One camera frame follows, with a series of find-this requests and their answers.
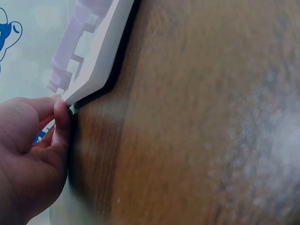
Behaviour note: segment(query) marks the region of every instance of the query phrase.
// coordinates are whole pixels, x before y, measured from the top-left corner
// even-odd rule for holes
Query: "brown wood grain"
[[[300,224],[299,21],[298,0],[142,0],[52,225]]]

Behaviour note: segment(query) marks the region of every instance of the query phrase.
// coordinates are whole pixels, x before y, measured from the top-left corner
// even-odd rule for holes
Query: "cartoon sticker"
[[[5,10],[0,8],[0,73],[1,62],[5,57],[6,51],[20,40],[22,33],[22,25],[17,21],[8,23],[8,16]]]

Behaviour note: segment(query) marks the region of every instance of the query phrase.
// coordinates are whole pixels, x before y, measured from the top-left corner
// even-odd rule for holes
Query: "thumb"
[[[54,119],[55,131],[50,150],[54,151],[65,163],[70,145],[71,115],[64,102],[56,102],[54,106]]]

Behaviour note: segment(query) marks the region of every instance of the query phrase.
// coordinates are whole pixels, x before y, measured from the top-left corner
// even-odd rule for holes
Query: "finger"
[[[38,143],[32,145],[32,148],[39,147],[42,149],[48,148],[51,145],[52,137],[54,134],[54,127],[52,127],[47,134]]]
[[[55,151],[65,162],[70,144],[71,116],[67,105],[58,101],[54,106],[55,131],[50,150]]]
[[[56,98],[42,97],[36,99],[21,98],[21,101],[31,105],[37,112],[39,121],[42,122],[53,116],[54,105],[57,101]]]
[[[38,131],[41,132],[52,120],[54,120],[54,115],[52,115],[48,119],[40,122]]]
[[[54,116],[56,99],[50,97],[14,98],[0,104],[0,135],[8,149],[28,152],[39,123]]]

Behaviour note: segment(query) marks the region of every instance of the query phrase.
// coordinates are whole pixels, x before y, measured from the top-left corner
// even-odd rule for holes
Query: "white plastic part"
[[[68,105],[94,93],[106,84],[133,3],[134,0],[112,0],[110,8],[97,30],[93,31],[93,29],[87,28],[88,23],[85,24],[84,30],[90,33],[94,32],[89,54],[83,58],[77,56],[74,50],[73,53],[66,51],[71,57],[66,56],[67,58],[64,59],[78,62],[80,66],[76,71],[71,73],[67,71],[65,65],[59,67],[59,61],[54,62],[52,80],[56,84],[50,81],[48,87],[53,91],[57,91],[59,88],[64,89],[62,99]]]

